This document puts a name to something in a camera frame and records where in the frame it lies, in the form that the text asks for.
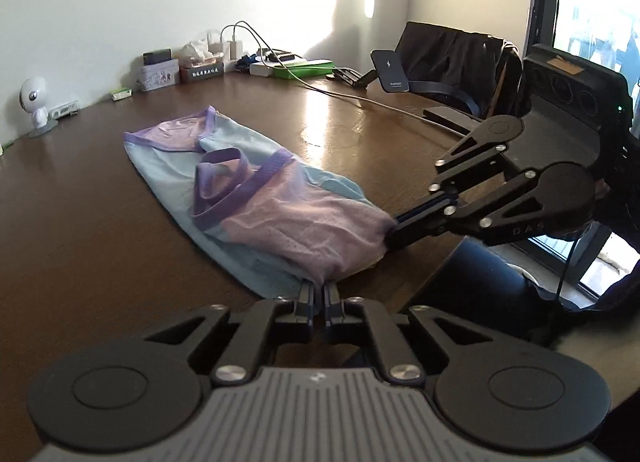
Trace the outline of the blue and purple garment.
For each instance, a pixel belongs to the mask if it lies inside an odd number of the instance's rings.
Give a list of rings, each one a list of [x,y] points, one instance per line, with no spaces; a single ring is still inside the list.
[[[395,222],[356,182],[213,107],[126,133],[124,147],[178,226],[261,297],[320,288],[386,252]]]

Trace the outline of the small green white box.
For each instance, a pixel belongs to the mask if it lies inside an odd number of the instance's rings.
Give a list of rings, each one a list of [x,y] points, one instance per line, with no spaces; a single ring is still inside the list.
[[[132,96],[132,89],[127,87],[115,89],[110,92],[110,96],[111,100],[113,100],[114,102],[124,100]]]

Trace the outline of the green flat package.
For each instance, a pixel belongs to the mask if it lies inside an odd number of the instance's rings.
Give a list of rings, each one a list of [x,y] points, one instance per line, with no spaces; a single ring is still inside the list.
[[[330,74],[335,68],[331,60],[308,60],[304,62],[285,61],[284,64],[277,63],[272,68],[272,76],[281,80],[295,80],[300,78],[318,78]]]

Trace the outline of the black office chair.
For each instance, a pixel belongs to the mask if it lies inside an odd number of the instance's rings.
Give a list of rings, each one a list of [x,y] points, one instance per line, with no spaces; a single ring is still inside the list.
[[[462,92],[475,102],[480,118],[515,112],[523,63],[508,40],[409,21],[396,52],[409,81]]]

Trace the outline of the lavender tin box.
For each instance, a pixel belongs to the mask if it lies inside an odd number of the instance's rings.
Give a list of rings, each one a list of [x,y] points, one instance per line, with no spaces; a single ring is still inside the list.
[[[152,92],[179,83],[179,60],[170,48],[152,50],[142,55],[137,84],[142,92]]]

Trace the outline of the black phone on stand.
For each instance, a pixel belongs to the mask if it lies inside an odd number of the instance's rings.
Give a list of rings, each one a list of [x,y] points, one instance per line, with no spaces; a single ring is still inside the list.
[[[366,89],[375,80],[378,80],[384,92],[408,92],[409,80],[401,66],[400,57],[393,50],[375,49],[370,53],[373,69],[366,74],[347,69],[333,68],[331,74],[334,78],[347,84],[351,88]]]

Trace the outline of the dark green tissue box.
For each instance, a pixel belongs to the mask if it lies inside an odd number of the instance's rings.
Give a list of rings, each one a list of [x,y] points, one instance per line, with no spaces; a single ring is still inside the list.
[[[207,40],[191,40],[178,53],[180,81],[184,84],[224,74],[224,53],[210,50]]]

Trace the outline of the white power strip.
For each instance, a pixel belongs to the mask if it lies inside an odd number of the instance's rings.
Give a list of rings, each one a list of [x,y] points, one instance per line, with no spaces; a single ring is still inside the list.
[[[218,31],[208,31],[206,40],[208,50],[214,56],[221,58],[224,72],[250,74],[258,78],[269,78],[273,74],[272,66],[267,63],[267,53],[264,48],[259,47],[254,54],[249,54],[240,40],[235,40],[233,37],[226,40]]]

